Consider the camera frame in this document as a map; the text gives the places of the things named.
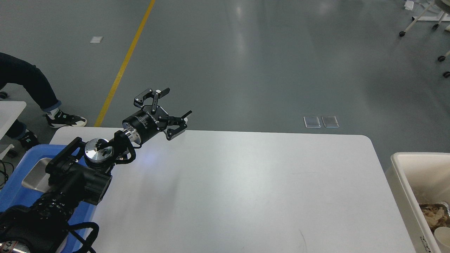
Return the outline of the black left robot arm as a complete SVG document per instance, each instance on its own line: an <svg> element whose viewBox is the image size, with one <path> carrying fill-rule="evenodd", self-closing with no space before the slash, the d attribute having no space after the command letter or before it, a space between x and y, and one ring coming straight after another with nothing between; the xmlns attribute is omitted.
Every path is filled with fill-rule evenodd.
<svg viewBox="0 0 450 253"><path fill-rule="evenodd" d="M81 244L77 252L93 253L99 226L95 222L71 225L69 220L80 202L98 205L112 180L117 164L136 159L136 149L158 133L171 140L187 128L188 111L170 116L159 99L169 94L147 89L134 98L138 111L123 120L123 129L111 140L84 142L77 137L62 149L46 167L49 189L30 207L14 205L1 212L2 253L59 253L72 234Z"/></svg>

